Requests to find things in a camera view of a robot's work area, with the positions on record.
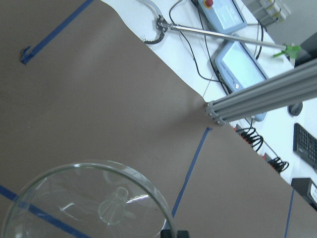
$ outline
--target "black cable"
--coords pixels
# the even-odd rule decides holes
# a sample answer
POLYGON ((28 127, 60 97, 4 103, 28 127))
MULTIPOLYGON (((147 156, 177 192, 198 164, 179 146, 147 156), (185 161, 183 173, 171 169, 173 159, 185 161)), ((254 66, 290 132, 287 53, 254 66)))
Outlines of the black cable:
POLYGON ((283 171, 285 171, 288 167, 289 167, 289 162, 287 161, 282 161, 281 158, 277 155, 277 153, 266 143, 266 141, 263 139, 263 137, 261 135, 259 135, 257 133, 258 136, 260 136, 262 138, 262 144, 264 143, 265 145, 267 145, 267 147, 275 154, 275 158, 268 161, 268 163, 278 172, 281 173, 283 171))
MULTIPOLYGON (((179 0, 178 2, 176 2, 176 3, 170 8, 170 10, 169 10, 169 12, 168 12, 169 18, 170 18, 170 20, 172 21, 173 24, 175 24, 175 22, 174 22, 173 19, 172 19, 171 12, 172 12, 172 10, 176 7, 176 5, 178 5, 181 1, 183 1, 183 0, 179 0)), ((184 37, 184 39, 186 40, 186 42, 187 42, 187 44, 188 44, 188 46, 189 46, 189 48, 190 48, 190 51, 192 52, 193 59, 194 59, 194 62, 195 62, 195 66, 196 66, 196 70, 197 70, 198 75, 199 75, 201 78, 205 79, 205 80, 212 81, 212 82, 218 82, 218 80, 209 79, 209 78, 203 77, 203 76, 200 74, 199 69, 198 69, 198 64, 197 64, 197 61, 196 61, 196 58, 195 58, 195 55, 194 55, 194 52, 193 52, 193 49, 192 49, 191 44, 189 43, 189 41, 187 40, 187 38, 185 37, 185 35, 184 35, 182 32, 180 32, 180 34, 184 37)))
MULTIPOLYGON (((201 26, 202 26, 202 29, 204 30, 204 25, 203 25, 202 17, 201 17, 201 15, 200 15, 200 12, 199 12, 199 9, 198 9, 198 8, 197 8, 197 12, 198 12, 200 24, 201 24, 201 26)), ((228 94, 229 94, 229 89, 228 89, 227 85, 225 85, 223 82, 221 82, 221 80, 218 78, 217 73, 216 73, 216 70, 215 70, 215 68, 214 68, 214 66, 213 66, 213 64, 212 64, 212 60, 211 60, 210 53, 209 53, 209 48, 208 48, 208 45, 207 45, 206 35, 204 35, 204 39, 205 39, 206 50, 207 50, 208 57, 209 57, 209 62, 210 62, 210 65, 211 65, 211 67, 212 67, 212 70, 213 70, 213 74, 216 75, 216 78, 217 78, 218 82, 221 84, 221 86, 222 86, 224 92, 226 93, 226 95, 228 95, 228 94)))
POLYGON ((253 129, 253 132, 251 132, 251 134, 253 134, 253 133, 256 131, 256 129, 255 129, 254 127, 252 127, 251 129, 250 129, 249 127, 246 127, 246 128, 238 129, 238 130, 236 130, 236 132, 239 132, 239 131, 242 131, 242 130, 247 130, 247 129, 248 129, 248 131, 247 131, 246 133, 249 133, 249 131, 250 131, 251 129, 253 129))
MULTIPOLYGON (((263 30, 262 24, 260 24, 260 26, 261 26, 261 41, 263 42, 263 39, 264 39, 264 30, 263 30)), ((257 56, 256 56, 256 60, 259 59, 260 54, 261 54, 261 51, 262 51, 262 46, 260 46, 259 52, 258 52, 258 54, 257 54, 257 56)))
POLYGON ((248 132, 251 130, 251 128, 252 128, 252 124, 253 124, 253 118, 251 118, 251 124, 250 124, 250 127, 249 127, 248 132))
POLYGON ((265 32, 267 32, 266 26, 263 26, 261 23, 260 23, 260 25, 264 28, 265 32))
POLYGON ((257 145, 259 145, 258 148, 256 149, 256 152, 258 152, 258 151, 260 150, 260 148, 262 147, 264 139, 263 139, 263 137, 260 135, 258 139, 254 140, 254 143, 255 143, 257 140, 258 140, 258 142, 257 142, 256 144, 253 144, 253 145, 252 145, 252 148, 254 148, 254 147, 256 147, 257 145))

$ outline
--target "black cord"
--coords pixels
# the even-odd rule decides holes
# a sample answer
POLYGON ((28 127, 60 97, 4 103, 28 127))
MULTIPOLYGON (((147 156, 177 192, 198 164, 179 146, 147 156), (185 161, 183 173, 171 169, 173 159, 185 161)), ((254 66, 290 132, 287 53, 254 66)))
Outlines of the black cord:
MULTIPOLYGON (((171 12, 172 12, 172 10, 176 7, 176 5, 178 5, 181 1, 183 1, 183 0, 179 0, 178 2, 176 2, 176 3, 170 8, 170 10, 169 10, 169 12, 168 12, 169 18, 170 18, 170 20, 172 21, 173 24, 175 24, 175 22, 173 21, 173 18, 172 18, 172 16, 171 16, 171 12)), ((198 75, 199 75, 201 78, 205 79, 205 80, 212 81, 212 82, 219 82, 218 80, 213 80, 213 79, 209 79, 209 78, 203 77, 203 76, 200 74, 199 69, 198 69, 198 64, 197 64, 197 61, 196 61, 196 58, 195 58, 195 55, 194 55, 194 52, 193 52, 193 49, 192 49, 191 44, 189 43, 189 41, 187 40, 187 38, 185 37, 185 35, 184 35, 182 32, 180 32, 180 34, 184 37, 184 39, 186 40, 186 42, 187 42, 187 44, 188 44, 188 46, 189 46, 189 48, 190 48, 190 51, 192 52, 193 59, 194 59, 194 62, 195 62, 195 66, 196 66, 196 70, 197 70, 198 75)))
POLYGON ((260 150, 263 145, 263 137, 257 133, 257 130, 252 126, 253 121, 251 121, 250 127, 241 128, 236 130, 240 136, 246 140, 252 148, 256 148, 256 152, 260 150))
POLYGON ((258 23, 256 24, 256 23, 250 23, 250 24, 248 24, 248 26, 254 26, 254 25, 260 25, 260 26, 262 26, 263 28, 264 28, 264 30, 267 32, 267 28, 266 28, 266 26, 263 26, 261 23, 260 23, 260 21, 259 20, 257 20, 258 21, 258 23))
POLYGON ((252 124, 253 124, 253 118, 251 118, 251 123, 250 123, 250 127, 249 127, 248 132, 251 130, 251 128, 252 128, 252 124))
MULTIPOLYGON (((244 118, 247 123, 251 126, 251 123, 246 119, 244 118)), ((284 170, 286 170, 288 167, 289 167, 289 162, 287 161, 282 161, 281 158, 277 155, 277 153, 266 143, 266 141, 263 139, 262 136, 260 136, 262 138, 262 143, 260 143, 260 146, 259 148, 257 149, 257 151, 260 149, 260 147, 262 146, 262 144, 264 143, 265 145, 267 145, 267 147, 275 154, 275 158, 268 161, 268 163, 278 172, 278 173, 281 173, 283 172, 284 170)))
MULTIPOLYGON (((199 16, 199 20, 200 20, 200 24, 202 26, 202 29, 204 30, 204 25, 203 25, 203 21, 202 21, 202 17, 200 15, 200 12, 199 12, 199 9, 197 8, 197 12, 198 12, 198 16, 199 16)), ((208 48, 208 45, 207 45, 207 39, 206 39, 206 35, 204 35, 204 39, 205 39, 205 46, 206 46, 206 50, 207 50, 207 53, 208 53, 208 57, 209 57, 209 62, 210 62, 210 65, 212 67, 212 70, 213 70, 213 74, 216 75, 216 78, 218 80, 218 82, 221 84, 224 92, 226 93, 226 95, 229 94, 229 89, 227 87, 227 85, 225 85, 223 82, 221 82, 221 80, 218 78, 217 76, 217 73, 216 73, 216 70, 212 64, 212 60, 211 60, 211 57, 210 57, 210 53, 209 53, 209 48, 208 48)))
MULTIPOLYGON (((263 39, 264 39, 264 30, 263 30, 262 24, 260 24, 260 26, 261 26, 261 41, 263 42, 263 39)), ((257 54, 257 56, 256 56, 256 60, 259 59, 260 54, 261 54, 261 51, 262 51, 262 46, 260 46, 259 52, 258 52, 258 54, 257 54)))

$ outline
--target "white tabletop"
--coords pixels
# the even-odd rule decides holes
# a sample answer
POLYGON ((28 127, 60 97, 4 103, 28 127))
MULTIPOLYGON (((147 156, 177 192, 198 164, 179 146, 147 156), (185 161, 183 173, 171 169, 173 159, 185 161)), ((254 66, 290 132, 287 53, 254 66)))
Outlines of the white tabletop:
MULTIPOLYGON (((157 14, 155 11, 145 4, 142 0, 103 0, 112 6, 120 15, 128 28, 140 38, 140 40, 153 40, 157 37, 155 28, 155 19, 157 14)), ((152 0, 161 10, 163 17, 167 22, 171 22, 168 16, 169 9, 176 3, 171 0, 152 0)), ((248 24, 257 24, 256 19, 243 5, 241 0, 237 0, 242 13, 248 24)), ((183 0, 172 11, 172 17, 175 23, 201 28, 196 7, 190 0, 183 0)), ((236 32, 240 36, 257 38, 257 25, 249 25, 246 28, 236 32)), ((213 70, 209 65, 207 50, 205 47, 204 37, 191 33, 185 33, 190 44, 192 45, 199 71, 206 78, 216 79, 213 70)), ((273 42, 267 32, 264 32, 264 41, 273 42)), ((221 39, 207 37, 208 47, 212 55, 219 45, 221 39)), ((148 45, 149 48, 160 57, 186 84, 199 93, 206 102, 219 99, 225 96, 225 93, 217 82, 210 82, 199 77, 193 57, 186 41, 176 31, 167 31, 164 39, 156 45, 148 45)), ((251 52, 254 52, 255 46, 247 45, 251 52)), ((293 69, 292 64, 285 56, 273 58, 278 53, 278 49, 263 47, 261 55, 258 59, 267 75, 272 78, 276 75, 293 69)), ((291 183, 292 178, 311 177, 317 183, 317 174, 305 161, 300 159, 293 152, 293 125, 300 123, 313 136, 317 137, 317 128, 314 127, 314 115, 316 115, 317 99, 304 102, 304 108, 298 117, 292 117, 288 114, 287 108, 283 107, 270 111, 266 114, 264 121, 254 123, 260 135, 270 147, 281 157, 283 161, 288 161, 290 166, 281 173, 281 176, 291 183)), ((241 126, 247 127, 248 124, 244 119, 230 123, 235 126, 239 123, 241 126)), ((274 158, 274 153, 267 147, 263 146, 258 152, 260 155, 268 153, 274 158)))

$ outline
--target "metal bracket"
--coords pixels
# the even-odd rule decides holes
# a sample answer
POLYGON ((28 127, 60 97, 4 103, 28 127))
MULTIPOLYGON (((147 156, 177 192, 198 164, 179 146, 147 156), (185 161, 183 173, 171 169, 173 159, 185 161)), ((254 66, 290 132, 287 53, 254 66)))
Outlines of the metal bracket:
POLYGON ((205 113, 207 114, 208 117, 212 118, 218 125, 226 125, 227 122, 225 122, 221 118, 221 116, 219 116, 217 114, 217 112, 215 112, 212 109, 213 104, 214 104, 214 101, 211 101, 209 103, 205 103, 205 105, 204 105, 205 113))
POLYGON ((165 21, 165 19, 161 15, 159 15, 158 19, 156 20, 156 26, 157 26, 157 29, 159 30, 158 38, 156 38, 153 41, 145 40, 144 43, 148 45, 154 45, 161 42, 165 36, 165 32, 167 31, 167 28, 163 27, 163 25, 165 24, 167 24, 167 21, 165 21))

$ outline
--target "metal rod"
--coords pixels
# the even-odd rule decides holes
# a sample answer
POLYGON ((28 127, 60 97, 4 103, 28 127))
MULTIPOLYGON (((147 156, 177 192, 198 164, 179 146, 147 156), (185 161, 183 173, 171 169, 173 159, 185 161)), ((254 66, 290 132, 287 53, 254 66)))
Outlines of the metal rod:
POLYGON ((278 48, 281 50, 286 49, 286 46, 284 46, 284 45, 277 45, 277 44, 271 43, 271 42, 257 41, 257 40, 253 40, 253 39, 247 38, 247 37, 229 36, 229 35, 213 32, 213 31, 207 31, 207 30, 203 30, 203 29, 199 29, 199 28, 182 26, 182 25, 166 24, 166 23, 161 23, 161 22, 159 24, 163 28, 169 28, 171 30, 176 30, 176 31, 193 32, 193 33, 206 35, 206 36, 213 36, 213 37, 217 37, 217 38, 221 38, 221 39, 225 39, 225 40, 229 40, 229 41, 239 41, 241 43, 249 43, 249 44, 258 45, 258 46, 268 46, 268 47, 272 47, 272 48, 278 48))
POLYGON ((317 59, 224 98, 206 113, 220 124, 317 97, 317 59))

